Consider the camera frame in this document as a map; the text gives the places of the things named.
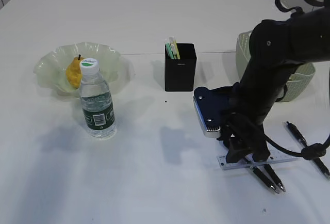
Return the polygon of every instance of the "pen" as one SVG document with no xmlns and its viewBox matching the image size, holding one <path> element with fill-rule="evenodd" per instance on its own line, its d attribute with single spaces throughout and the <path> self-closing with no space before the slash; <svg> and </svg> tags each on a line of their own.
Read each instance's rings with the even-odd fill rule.
<svg viewBox="0 0 330 224">
<path fill-rule="evenodd" d="M 247 158 L 243 158 L 243 160 L 247 163 L 247 164 L 251 164 L 251 161 L 248 160 Z M 274 192 L 276 192 L 277 194 L 279 194 L 278 189 L 276 188 L 276 186 L 273 184 L 273 182 L 256 166 L 250 166 L 250 170 L 271 190 L 273 190 Z"/>
<path fill-rule="evenodd" d="M 170 41 L 173 53 L 176 55 L 177 59 L 180 59 L 180 54 L 179 54 L 179 50 L 177 48 L 175 38 L 174 37 L 169 37 L 169 41 Z"/>
<path fill-rule="evenodd" d="M 172 60 L 175 59 L 174 56 L 173 56 L 173 53 L 172 53 L 170 44 L 169 43 L 165 43 L 165 46 L 166 46 L 166 51 L 167 51 L 167 54 L 169 55 L 169 57 Z"/>
<path fill-rule="evenodd" d="M 284 185 L 282 183 L 282 181 L 280 180 L 280 178 L 277 176 L 277 174 L 275 173 L 275 171 L 273 170 L 273 168 L 269 165 L 269 164 L 265 164 L 264 169 L 266 170 L 266 172 L 268 173 L 268 175 L 272 178 L 272 180 L 274 181 L 274 183 L 282 190 L 282 191 L 286 191 L 284 188 Z"/>
<path fill-rule="evenodd" d="M 293 123 L 287 122 L 287 127 L 288 127 L 288 130 L 296 138 L 297 141 L 299 141 L 304 147 L 308 146 L 306 139 L 299 132 L 298 128 Z M 320 169 L 320 171 L 324 174 L 324 176 L 326 178 L 330 179 L 329 169 L 325 166 L 325 164 L 323 164 L 323 162 L 320 160 L 320 158 L 313 159 L 313 162 Z"/>
</svg>

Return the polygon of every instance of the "pen holder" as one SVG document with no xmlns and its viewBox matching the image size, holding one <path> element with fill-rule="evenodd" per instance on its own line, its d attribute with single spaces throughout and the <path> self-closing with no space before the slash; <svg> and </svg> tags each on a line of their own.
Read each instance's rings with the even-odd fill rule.
<svg viewBox="0 0 330 224">
<path fill-rule="evenodd" d="M 165 47 L 165 91 L 192 91 L 196 71 L 196 51 L 192 43 L 178 43 L 180 59 L 171 59 Z"/>
</svg>

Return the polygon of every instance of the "white ruler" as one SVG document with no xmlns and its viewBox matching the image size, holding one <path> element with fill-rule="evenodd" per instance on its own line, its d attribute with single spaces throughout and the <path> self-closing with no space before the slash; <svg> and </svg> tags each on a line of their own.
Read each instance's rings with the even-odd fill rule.
<svg viewBox="0 0 330 224">
<path fill-rule="evenodd" d="M 250 167 L 250 166 L 262 166 L 264 164 L 276 164 L 276 163 L 290 162 L 290 161 L 296 161 L 298 159 L 297 157 L 287 155 L 276 149 L 270 150 L 270 156 L 269 156 L 268 160 L 266 160 L 264 162 L 254 162 L 251 154 L 246 156 L 246 158 L 251 161 L 250 164 L 247 164 L 244 160 L 240 160 L 237 163 L 227 163 L 226 156 L 217 156 L 219 165 L 223 170 L 232 170 L 232 169 L 238 169 L 238 168 Z"/>
</svg>

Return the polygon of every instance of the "white bottle cap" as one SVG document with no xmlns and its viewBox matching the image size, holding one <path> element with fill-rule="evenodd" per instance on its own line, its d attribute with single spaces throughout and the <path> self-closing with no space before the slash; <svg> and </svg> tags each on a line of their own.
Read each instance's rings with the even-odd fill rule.
<svg viewBox="0 0 330 224">
<path fill-rule="evenodd" d="M 97 74 L 100 67 L 98 61 L 94 58 L 87 58 L 80 62 L 80 70 L 82 75 L 93 75 Z"/>
</svg>

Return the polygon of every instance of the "pear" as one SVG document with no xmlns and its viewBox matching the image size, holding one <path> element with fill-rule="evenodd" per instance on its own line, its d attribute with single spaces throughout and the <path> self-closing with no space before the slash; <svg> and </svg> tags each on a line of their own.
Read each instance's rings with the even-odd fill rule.
<svg viewBox="0 0 330 224">
<path fill-rule="evenodd" d="M 79 55 L 77 57 L 74 57 L 73 61 L 71 64 L 67 67 L 67 70 L 65 71 L 65 74 L 67 76 L 67 79 L 69 83 L 74 87 L 74 88 L 79 88 L 80 86 L 80 81 L 81 81 L 81 71 L 80 71 L 80 62 L 84 58 Z"/>
</svg>

